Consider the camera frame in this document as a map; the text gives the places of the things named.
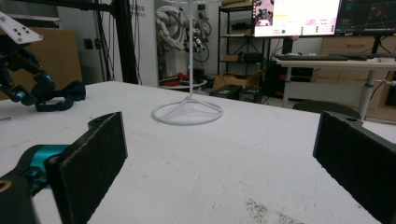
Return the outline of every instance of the white table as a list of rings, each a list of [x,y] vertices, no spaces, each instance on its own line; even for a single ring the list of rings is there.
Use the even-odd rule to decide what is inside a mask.
[[[0,176],[23,151],[71,144],[87,123],[121,111],[129,157],[90,223],[378,223],[313,158],[319,114],[195,95],[224,115],[197,126],[151,117],[184,92],[107,82],[64,112],[0,102]],[[394,126],[367,123],[396,140]],[[60,223],[49,189],[41,223]]]
[[[277,64],[288,67],[283,95],[283,106],[286,107],[290,97],[297,99],[359,103],[359,113],[365,118],[370,97],[373,93],[377,71],[396,71],[396,63],[378,63],[374,61],[281,61]],[[370,70],[364,86],[342,86],[325,83],[291,82],[293,67],[334,68]]]

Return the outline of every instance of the white wire stand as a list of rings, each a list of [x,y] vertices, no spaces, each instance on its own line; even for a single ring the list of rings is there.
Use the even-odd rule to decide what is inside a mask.
[[[219,0],[166,0],[166,2],[175,3],[189,3],[190,5],[190,30],[189,30],[189,44],[190,44],[190,95],[184,100],[179,102],[168,103],[159,105],[154,108],[151,116],[163,123],[175,124],[175,125],[197,125],[204,124],[216,119],[219,119],[223,110],[220,106],[199,101],[192,98],[193,93],[193,69],[192,69],[192,15],[193,15],[193,3],[210,3],[218,2]]]

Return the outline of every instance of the computer monitor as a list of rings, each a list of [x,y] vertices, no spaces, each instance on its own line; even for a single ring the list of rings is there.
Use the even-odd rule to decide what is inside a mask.
[[[344,0],[335,34],[396,34],[396,0]]]
[[[253,0],[255,37],[334,35],[341,0]]]

